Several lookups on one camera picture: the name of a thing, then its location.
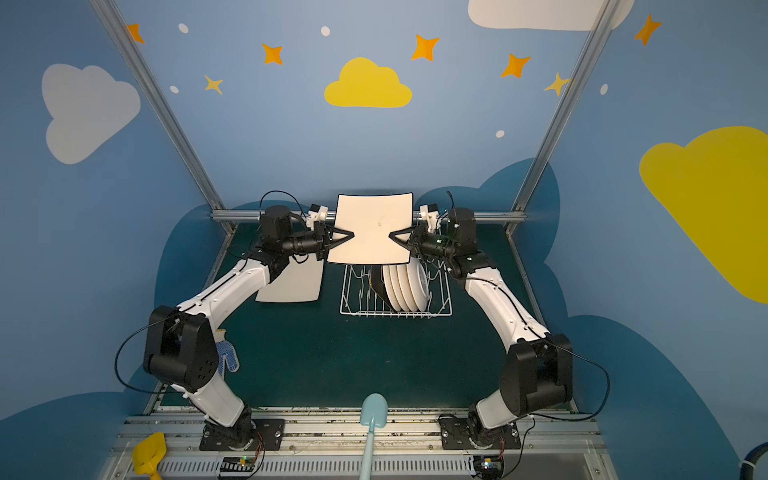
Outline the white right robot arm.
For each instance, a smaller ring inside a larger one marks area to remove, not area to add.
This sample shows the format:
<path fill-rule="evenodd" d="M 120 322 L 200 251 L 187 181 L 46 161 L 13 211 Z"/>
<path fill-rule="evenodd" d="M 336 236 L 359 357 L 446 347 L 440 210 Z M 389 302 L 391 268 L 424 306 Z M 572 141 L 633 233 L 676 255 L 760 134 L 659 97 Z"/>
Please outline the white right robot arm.
<path fill-rule="evenodd" d="M 437 233 L 427 220 L 393 231 L 389 238 L 419 258 L 436 258 L 476 301 L 506 349 L 498 388 L 468 412 L 469 438 L 488 448 L 518 419 L 573 398 L 572 344 L 553 335 L 515 297 L 492 259 L 478 248 L 472 210 L 453 208 L 448 229 Z"/>

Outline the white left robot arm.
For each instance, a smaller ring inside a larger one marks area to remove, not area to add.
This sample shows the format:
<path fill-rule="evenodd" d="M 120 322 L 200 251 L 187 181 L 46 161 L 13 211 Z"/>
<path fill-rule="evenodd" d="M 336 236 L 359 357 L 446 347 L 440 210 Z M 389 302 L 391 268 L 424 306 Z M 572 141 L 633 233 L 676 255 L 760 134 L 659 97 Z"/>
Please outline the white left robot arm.
<path fill-rule="evenodd" d="M 160 306 L 150 315 L 143 368 L 203 413 L 204 451 L 249 451 L 259 444 L 251 408 L 219 373 L 215 332 L 249 297 L 277 279 L 292 257 L 313 254 L 323 260 L 354 238 L 353 232 L 328 225 L 318 205 L 310 213 L 305 229 L 295 232 L 296 215 L 288 207 L 268 207 L 260 215 L 259 241 L 227 274 L 193 298 L 175 307 Z"/>

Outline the cream square plate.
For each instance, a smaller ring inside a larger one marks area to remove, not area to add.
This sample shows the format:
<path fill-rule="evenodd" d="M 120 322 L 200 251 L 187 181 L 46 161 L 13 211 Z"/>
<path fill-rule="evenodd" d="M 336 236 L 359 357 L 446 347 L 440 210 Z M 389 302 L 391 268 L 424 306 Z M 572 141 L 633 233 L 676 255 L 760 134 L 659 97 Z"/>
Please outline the cream square plate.
<path fill-rule="evenodd" d="M 389 237 L 410 228 L 413 194 L 339 195 L 334 227 L 354 236 L 332 248 L 327 260 L 348 265 L 397 265 L 410 261 L 410 252 Z"/>
<path fill-rule="evenodd" d="M 302 263 L 291 258 L 275 281 L 260 289 L 255 297 L 261 303 L 304 303 L 320 296 L 325 263 L 309 256 Z"/>

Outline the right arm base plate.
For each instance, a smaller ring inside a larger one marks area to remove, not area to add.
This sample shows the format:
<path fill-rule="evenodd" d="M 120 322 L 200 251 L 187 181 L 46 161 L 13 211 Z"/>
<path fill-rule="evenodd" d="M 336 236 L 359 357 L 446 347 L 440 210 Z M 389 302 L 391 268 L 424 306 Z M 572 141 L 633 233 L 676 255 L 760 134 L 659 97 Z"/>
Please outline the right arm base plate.
<path fill-rule="evenodd" d="M 437 418 L 444 450 L 519 449 L 522 445 L 515 424 L 486 429 L 474 417 L 462 418 L 443 414 Z"/>

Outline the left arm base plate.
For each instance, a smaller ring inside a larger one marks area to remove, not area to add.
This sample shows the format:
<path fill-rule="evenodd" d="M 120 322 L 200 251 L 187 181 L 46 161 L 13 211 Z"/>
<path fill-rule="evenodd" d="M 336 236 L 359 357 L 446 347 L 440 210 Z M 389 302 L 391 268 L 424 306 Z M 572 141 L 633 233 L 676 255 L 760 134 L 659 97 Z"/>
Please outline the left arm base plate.
<path fill-rule="evenodd" d="M 206 422 L 199 450 L 248 452 L 260 447 L 277 451 L 282 444 L 284 429 L 284 419 L 245 419 L 232 427 Z"/>

